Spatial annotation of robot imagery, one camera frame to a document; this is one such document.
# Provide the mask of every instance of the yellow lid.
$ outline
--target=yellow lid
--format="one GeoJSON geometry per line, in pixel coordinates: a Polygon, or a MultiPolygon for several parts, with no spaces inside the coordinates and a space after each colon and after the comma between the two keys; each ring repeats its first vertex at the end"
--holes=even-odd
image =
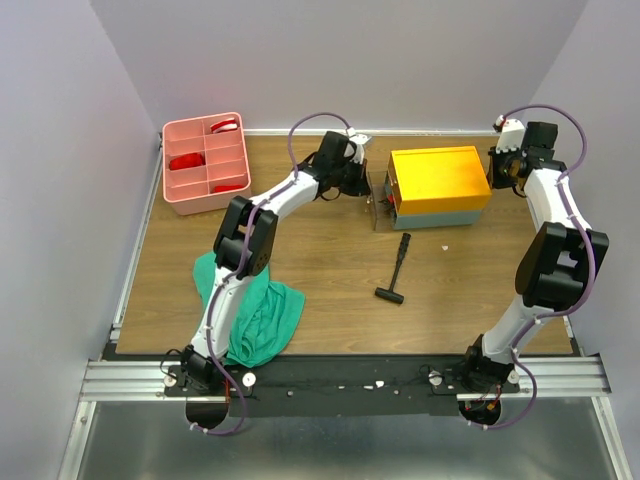
{"type": "Polygon", "coordinates": [[[389,180],[401,215],[482,210],[491,198],[473,146],[394,150],[389,180]]]}

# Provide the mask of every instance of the gray floor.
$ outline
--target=gray floor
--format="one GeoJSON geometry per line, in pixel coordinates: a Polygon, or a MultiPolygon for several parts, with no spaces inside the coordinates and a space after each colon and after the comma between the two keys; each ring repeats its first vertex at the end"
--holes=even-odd
{"type": "MultiPolygon", "coordinates": [[[[522,406],[511,400],[505,412],[522,406]]],[[[99,405],[80,478],[615,478],[586,398],[539,400],[517,426],[495,432],[427,415],[266,418],[240,435],[211,438],[188,430],[183,409],[99,405]]]]}

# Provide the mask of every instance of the green towel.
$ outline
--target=green towel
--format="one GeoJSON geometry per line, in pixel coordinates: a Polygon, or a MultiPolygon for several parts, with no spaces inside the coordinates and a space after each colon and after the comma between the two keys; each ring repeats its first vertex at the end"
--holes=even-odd
{"type": "MultiPolygon", "coordinates": [[[[193,279],[203,309],[213,289],[216,255],[209,252],[196,260],[193,279]]],[[[246,367],[263,365],[287,346],[300,321],[304,294],[279,282],[269,281],[269,268],[253,279],[231,327],[227,363],[246,367]]]]}

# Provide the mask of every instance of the gray wall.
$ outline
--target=gray wall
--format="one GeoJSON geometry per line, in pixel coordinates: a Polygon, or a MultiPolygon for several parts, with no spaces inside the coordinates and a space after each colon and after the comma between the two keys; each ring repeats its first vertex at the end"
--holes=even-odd
{"type": "Polygon", "coordinates": [[[0,476],[57,476],[157,134],[86,0],[0,3],[0,476]]]}
{"type": "Polygon", "coordinates": [[[333,110],[359,128],[486,130],[531,99],[586,0],[91,3],[157,127],[333,110]]]}
{"type": "MultiPolygon", "coordinates": [[[[592,298],[572,323],[587,353],[600,351],[603,357],[618,428],[637,476],[639,18],[638,2],[591,0],[534,97],[567,108],[583,123],[589,138],[590,153],[572,178],[572,191],[593,228],[609,235],[611,247],[592,298]]],[[[570,125],[561,124],[557,157],[570,163],[577,152],[577,135],[570,125]]]]}

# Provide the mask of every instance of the hammer head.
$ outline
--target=hammer head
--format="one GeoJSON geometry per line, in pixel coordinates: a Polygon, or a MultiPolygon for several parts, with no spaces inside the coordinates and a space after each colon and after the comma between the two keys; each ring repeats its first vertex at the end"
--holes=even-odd
{"type": "Polygon", "coordinates": [[[404,302],[404,296],[396,293],[392,290],[386,290],[384,288],[376,288],[376,297],[384,298],[385,300],[389,300],[390,302],[397,303],[398,305],[402,305],[404,302]]]}

